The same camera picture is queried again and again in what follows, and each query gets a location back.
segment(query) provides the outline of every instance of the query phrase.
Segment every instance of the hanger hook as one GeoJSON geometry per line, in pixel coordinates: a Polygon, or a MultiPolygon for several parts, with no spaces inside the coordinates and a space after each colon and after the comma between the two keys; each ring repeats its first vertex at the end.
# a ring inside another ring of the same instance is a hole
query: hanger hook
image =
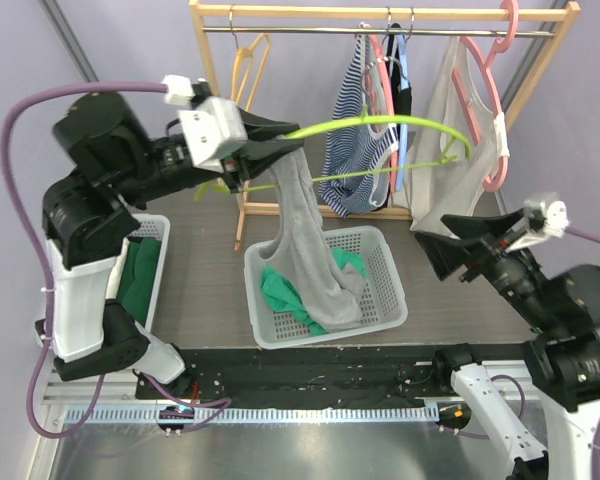
{"type": "Polygon", "coordinates": [[[387,31],[384,34],[384,38],[382,39],[382,44],[389,38],[389,30],[391,29],[391,7],[387,6],[387,31]]]}
{"type": "Polygon", "coordinates": [[[413,7],[411,8],[411,25],[409,25],[409,35],[407,35],[407,38],[405,39],[405,41],[408,41],[411,38],[411,35],[413,34],[413,22],[416,19],[416,13],[413,11],[413,7]]]}
{"type": "Polygon", "coordinates": [[[229,7],[229,29],[231,30],[231,35],[233,35],[233,40],[236,42],[236,50],[239,50],[240,45],[238,44],[238,36],[236,35],[236,32],[233,31],[233,7],[235,6],[236,4],[232,3],[229,7]]]}

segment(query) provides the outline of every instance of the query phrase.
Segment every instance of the white plastic basket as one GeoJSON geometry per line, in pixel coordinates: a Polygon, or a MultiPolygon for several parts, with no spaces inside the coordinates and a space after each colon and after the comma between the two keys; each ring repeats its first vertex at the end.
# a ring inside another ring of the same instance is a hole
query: white plastic basket
{"type": "Polygon", "coordinates": [[[153,279],[153,289],[151,291],[151,301],[149,302],[149,311],[147,312],[147,322],[144,326],[147,332],[151,331],[153,326],[153,316],[156,312],[158,303],[158,292],[160,291],[160,282],[162,281],[162,271],[164,270],[164,259],[167,255],[167,244],[169,243],[169,232],[171,223],[169,219],[162,215],[150,215],[148,213],[135,213],[134,218],[140,222],[140,228],[129,236],[131,237],[151,237],[162,242],[160,246],[160,256],[158,257],[158,268],[156,276],[153,279]]]}
{"type": "Polygon", "coordinates": [[[262,348],[276,349],[328,342],[397,327],[407,319],[408,309],[400,276],[382,232],[375,227],[363,226],[324,233],[332,248],[339,247],[364,258],[368,284],[360,302],[362,326],[314,336],[291,313],[275,313],[271,310],[260,292],[266,263],[259,253],[269,242],[256,243],[244,254],[244,279],[253,335],[262,348]]]}

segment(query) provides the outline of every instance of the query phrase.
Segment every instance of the dark green cloth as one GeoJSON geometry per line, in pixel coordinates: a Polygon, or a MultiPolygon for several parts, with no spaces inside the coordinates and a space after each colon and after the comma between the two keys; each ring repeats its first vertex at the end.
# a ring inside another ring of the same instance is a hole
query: dark green cloth
{"type": "MultiPolygon", "coordinates": [[[[367,278],[364,267],[364,258],[356,253],[350,253],[342,248],[332,248],[333,255],[338,268],[342,270],[350,263],[360,274],[367,278]]],[[[295,287],[289,280],[284,278],[271,267],[266,267],[262,273],[260,290],[267,305],[277,313],[291,312],[293,317],[300,323],[309,327],[311,335],[324,335],[328,333],[322,326],[314,321],[302,304],[302,299],[295,287]]]]}
{"type": "Polygon", "coordinates": [[[142,326],[147,322],[161,245],[159,240],[149,237],[140,244],[131,242],[120,278],[116,298],[142,326]]]}

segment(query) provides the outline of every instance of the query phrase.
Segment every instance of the wooden clothing rack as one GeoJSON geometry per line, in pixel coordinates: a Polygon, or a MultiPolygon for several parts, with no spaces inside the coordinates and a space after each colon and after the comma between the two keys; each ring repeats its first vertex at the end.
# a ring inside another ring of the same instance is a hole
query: wooden clothing rack
{"type": "MultiPolygon", "coordinates": [[[[359,28],[310,28],[310,27],[235,27],[233,20],[238,17],[261,18],[327,18],[350,20],[384,20],[388,16],[395,20],[411,21],[410,29],[391,30],[393,33],[409,35],[446,35],[446,36],[490,36],[504,37],[507,32],[494,32],[491,30],[423,30],[414,29],[414,22],[418,21],[457,21],[457,22],[509,22],[510,15],[506,9],[473,9],[473,8],[362,8],[362,7],[296,7],[296,6],[265,6],[265,5],[207,5],[199,0],[190,0],[189,7],[193,25],[195,27],[200,56],[205,70],[206,80],[209,82],[215,95],[220,95],[218,78],[214,67],[213,56],[209,45],[208,33],[318,33],[318,34],[343,34],[343,33],[387,33],[386,29],[359,28]],[[228,19],[228,27],[207,27],[205,17],[224,17],[228,19]]],[[[519,9],[518,21],[520,22],[549,22],[554,23],[552,32],[516,32],[516,37],[546,38],[540,53],[536,57],[529,73],[523,80],[520,88],[506,111],[507,130],[515,124],[525,104],[531,97],[540,78],[551,63],[554,55],[562,45],[573,23],[580,13],[577,2],[569,2],[564,9],[519,9]]],[[[260,203],[249,201],[247,192],[236,195],[239,209],[238,228],[236,231],[235,250],[241,248],[242,234],[248,215],[278,215],[279,208],[276,203],[260,203]]],[[[330,207],[320,205],[323,217],[339,217],[330,207]]],[[[384,208],[365,215],[349,215],[347,218],[365,218],[373,220],[411,220],[411,212],[404,208],[384,208]]]]}

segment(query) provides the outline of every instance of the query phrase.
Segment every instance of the yellow hanger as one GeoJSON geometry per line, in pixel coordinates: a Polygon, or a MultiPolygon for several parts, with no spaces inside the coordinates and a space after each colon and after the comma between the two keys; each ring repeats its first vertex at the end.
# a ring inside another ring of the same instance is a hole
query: yellow hanger
{"type": "Polygon", "coordinates": [[[238,49],[238,53],[236,53],[236,59],[233,62],[233,74],[231,75],[231,100],[236,105],[240,104],[240,100],[242,100],[242,95],[244,94],[244,90],[247,86],[247,80],[251,75],[251,69],[253,68],[253,62],[255,60],[255,50],[258,48],[258,45],[262,41],[267,42],[267,46],[264,49],[264,53],[262,54],[262,60],[260,60],[260,66],[258,67],[258,72],[256,73],[256,77],[253,80],[253,86],[251,87],[251,94],[247,99],[247,103],[244,106],[244,110],[247,112],[251,109],[251,104],[253,103],[253,98],[255,97],[256,89],[258,88],[258,84],[260,83],[260,77],[262,75],[262,71],[264,70],[264,64],[267,62],[267,57],[269,56],[269,49],[271,48],[271,37],[268,33],[261,33],[255,39],[255,41],[251,44],[250,47],[242,47],[238,49]],[[242,82],[239,83],[240,72],[242,71],[243,64],[246,62],[247,67],[244,71],[244,76],[242,77],[242,82]]]}

